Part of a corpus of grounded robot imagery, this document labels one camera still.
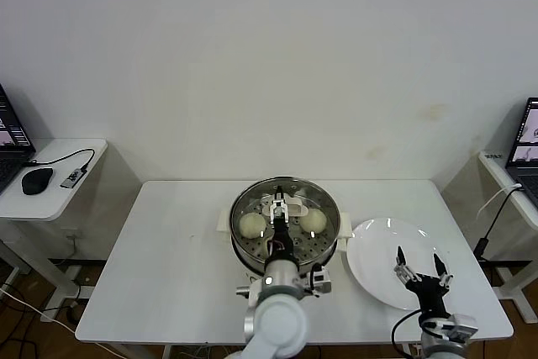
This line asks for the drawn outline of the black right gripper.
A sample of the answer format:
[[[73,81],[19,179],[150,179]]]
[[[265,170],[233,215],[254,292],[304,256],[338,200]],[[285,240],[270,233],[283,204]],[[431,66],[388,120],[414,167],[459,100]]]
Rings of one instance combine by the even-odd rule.
[[[402,247],[399,245],[397,249],[396,266],[393,270],[399,281],[417,296],[420,308],[419,321],[450,317],[446,312],[443,298],[449,292],[453,275],[448,272],[445,263],[437,254],[434,253],[433,257],[438,277],[417,274],[407,265]]]

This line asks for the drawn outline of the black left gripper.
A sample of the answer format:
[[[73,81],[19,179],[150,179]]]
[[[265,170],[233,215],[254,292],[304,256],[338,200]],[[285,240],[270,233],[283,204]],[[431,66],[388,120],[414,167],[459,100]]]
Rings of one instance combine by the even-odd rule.
[[[269,206],[270,223],[273,224],[274,234],[268,241],[268,261],[296,261],[293,240],[289,235],[289,212],[285,192],[277,186],[271,205]]]

